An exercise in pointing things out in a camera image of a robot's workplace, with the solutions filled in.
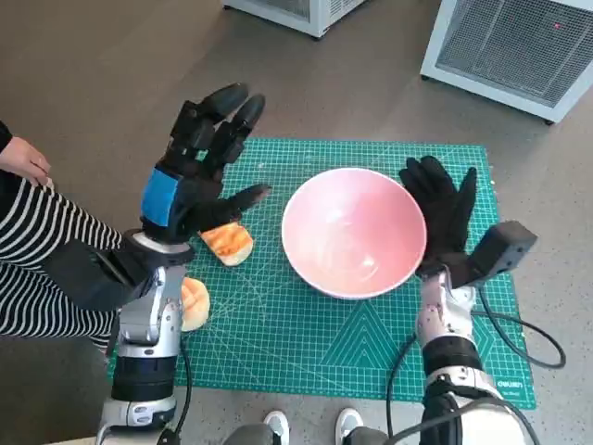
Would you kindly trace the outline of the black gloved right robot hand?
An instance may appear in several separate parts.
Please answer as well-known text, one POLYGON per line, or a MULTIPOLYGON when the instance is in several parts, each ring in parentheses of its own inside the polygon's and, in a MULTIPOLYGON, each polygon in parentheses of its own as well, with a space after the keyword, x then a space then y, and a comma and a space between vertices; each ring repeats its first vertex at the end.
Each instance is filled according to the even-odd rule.
POLYGON ((464 263, 476 200, 476 168, 469 168, 456 186, 437 158, 425 156, 406 159, 406 167, 398 175, 420 207, 426 225, 426 248, 416 274, 422 276, 442 265, 453 268, 464 263))

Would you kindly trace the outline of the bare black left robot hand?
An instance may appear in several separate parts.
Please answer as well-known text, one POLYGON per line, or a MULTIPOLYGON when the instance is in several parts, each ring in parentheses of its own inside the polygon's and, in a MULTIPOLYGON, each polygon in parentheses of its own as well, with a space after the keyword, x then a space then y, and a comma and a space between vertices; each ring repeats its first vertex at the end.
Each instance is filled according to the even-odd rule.
POLYGON ((221 195, 225 167, 242 154, 265 103, 264 95, 250 95, 244 83, 183 103, 143 193, 140 220, 147 236, 165 244, 185 242, 239 221, 271 192, 267 184, 254 184, 221 195))

